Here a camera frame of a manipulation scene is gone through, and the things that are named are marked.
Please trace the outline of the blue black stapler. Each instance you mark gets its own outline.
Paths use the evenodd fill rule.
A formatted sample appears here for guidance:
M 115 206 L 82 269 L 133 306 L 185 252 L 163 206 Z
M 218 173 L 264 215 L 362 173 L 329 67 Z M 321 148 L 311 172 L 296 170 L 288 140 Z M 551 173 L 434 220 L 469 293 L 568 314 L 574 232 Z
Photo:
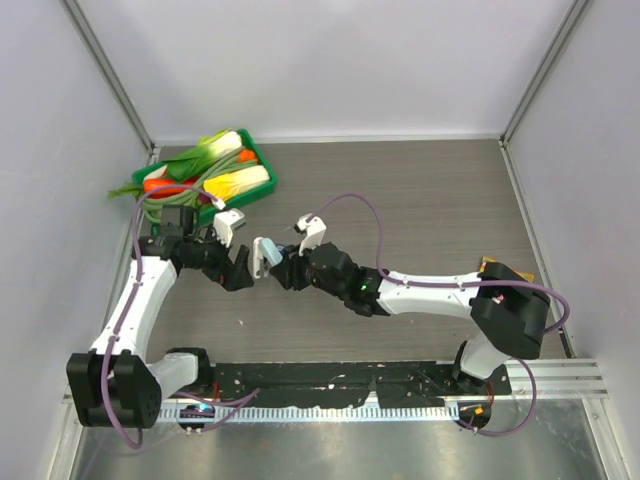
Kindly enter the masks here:
M 276 247 L 283 257 L 287 257 L 289 255 L 290 245 L 277 244 Z

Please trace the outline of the light blue white stapler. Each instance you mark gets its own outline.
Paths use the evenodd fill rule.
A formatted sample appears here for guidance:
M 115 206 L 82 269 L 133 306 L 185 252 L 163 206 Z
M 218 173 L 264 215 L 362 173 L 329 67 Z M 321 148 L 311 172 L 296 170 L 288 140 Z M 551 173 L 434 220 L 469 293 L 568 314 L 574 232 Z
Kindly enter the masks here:
M 251 273 L 255 280 L 268 277 L 269 270 L 282 260 L 282 253 L 271 238 L 256 237 L 253 240 Z

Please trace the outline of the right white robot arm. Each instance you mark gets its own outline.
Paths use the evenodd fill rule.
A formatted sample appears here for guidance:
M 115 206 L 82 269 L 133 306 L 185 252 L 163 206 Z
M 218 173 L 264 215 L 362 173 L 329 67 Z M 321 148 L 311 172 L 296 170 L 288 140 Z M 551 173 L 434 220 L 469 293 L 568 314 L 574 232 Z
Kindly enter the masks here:
M 462 276 L 420 277 L 360 266 L 332 243 L 312 249 L 267 243 L 260 251 L 284 289 L 312 286 L 361 316 L 426 313 L 472 321 L 479 333 L 462 343 L 451 371 L 462 394 L 477 393 L 511 358 L 540 356 L 549 296 L 501 263 Z

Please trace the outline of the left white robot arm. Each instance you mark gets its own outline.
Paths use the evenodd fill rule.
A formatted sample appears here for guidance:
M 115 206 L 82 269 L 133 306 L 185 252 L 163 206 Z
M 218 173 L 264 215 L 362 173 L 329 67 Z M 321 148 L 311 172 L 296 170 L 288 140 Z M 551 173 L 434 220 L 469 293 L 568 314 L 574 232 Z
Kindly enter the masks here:
M 250 250 L 230 254 L 244 224 L 238 209 L 214 216 L 203 237 L 192 207 L 167 206 L 154 232 L 134 244 L 129 278 L 111 318 L 86 353 L 74 353 L 66 373 L 80 423 L 85 427 L 149 429 L 163 401 L 179 391 L 205 397 L 214 370 L 205 349 L 176 347 L 150 364 L 147 347 L 161 306 L 185 270 L 197 270 L 229 292 L 253 286 Z

